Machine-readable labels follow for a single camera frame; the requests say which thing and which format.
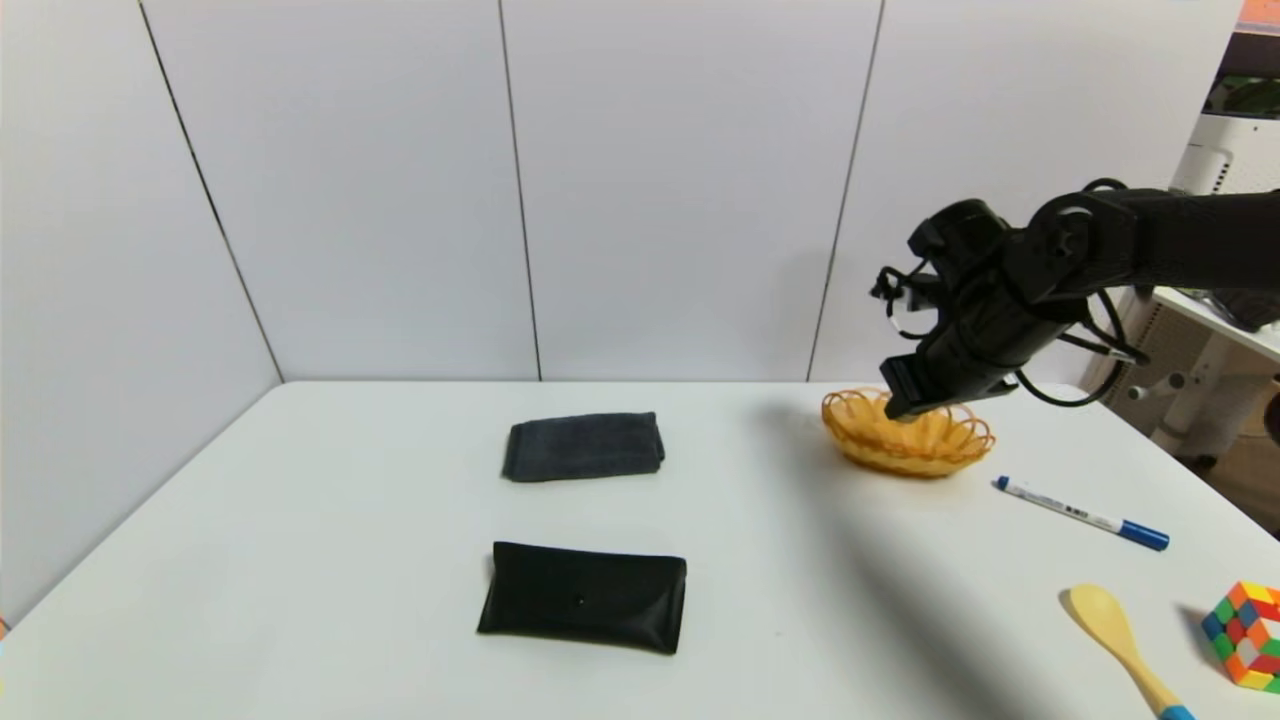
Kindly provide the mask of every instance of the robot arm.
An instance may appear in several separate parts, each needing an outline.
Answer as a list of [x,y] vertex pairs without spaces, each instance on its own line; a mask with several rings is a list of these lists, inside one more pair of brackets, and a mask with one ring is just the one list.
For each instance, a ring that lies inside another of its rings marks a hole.
[[914,354],[881,365],[890,418],[1012,391],[1005,378],[1089,323],[1088,296],[1107,287],[1280,288],[1280,192],[1193,197],[1115,186],[1057,197],[1025,228],[980,200],[920,224],[908,245],[936,275],[886,268],[873,291],[892,301],[891,273],[938,309]]

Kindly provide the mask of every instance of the blue marker cap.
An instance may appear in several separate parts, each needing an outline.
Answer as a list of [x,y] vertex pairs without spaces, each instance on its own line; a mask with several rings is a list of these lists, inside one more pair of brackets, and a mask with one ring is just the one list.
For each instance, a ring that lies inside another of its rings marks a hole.
[[1125,539],[1132,539],[1135,543],[1144,544],[1151,550],[1165,550],[1169,547],[1169,536],[1161,533],[1160,530],[1152,530],[1139,525],[1138,523],[1124,521],[1120,527],[1120,532],[1116,533]]
[[1170,705],[1160,714],[1160,720],[1196,720],[1185,705]]

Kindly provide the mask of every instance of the rubik's cube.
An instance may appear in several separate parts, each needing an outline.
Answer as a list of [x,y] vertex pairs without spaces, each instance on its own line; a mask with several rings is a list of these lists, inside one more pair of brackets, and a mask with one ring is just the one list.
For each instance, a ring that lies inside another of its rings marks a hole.
[[1280,591],[1235,583],[1201,626],[1235,684],[1280,694]]

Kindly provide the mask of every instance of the black leather case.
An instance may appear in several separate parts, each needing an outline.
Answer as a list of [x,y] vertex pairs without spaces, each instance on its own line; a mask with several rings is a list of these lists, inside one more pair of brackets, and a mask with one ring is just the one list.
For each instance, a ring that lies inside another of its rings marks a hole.
[[493,568],[480,633],[676,652],[685,607],[684,559],[495,542]]

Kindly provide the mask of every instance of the black pouch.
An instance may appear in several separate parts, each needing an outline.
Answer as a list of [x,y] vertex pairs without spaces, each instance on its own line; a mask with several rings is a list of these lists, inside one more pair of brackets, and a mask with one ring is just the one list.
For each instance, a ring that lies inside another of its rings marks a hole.
[[1280,320],[1280,291],[1215,290],[1210,295],[1228,322],[1244,332],[1256,333]]
[[493,543],[480,633],[643,647],[675,655],[685,609],[680,557]]

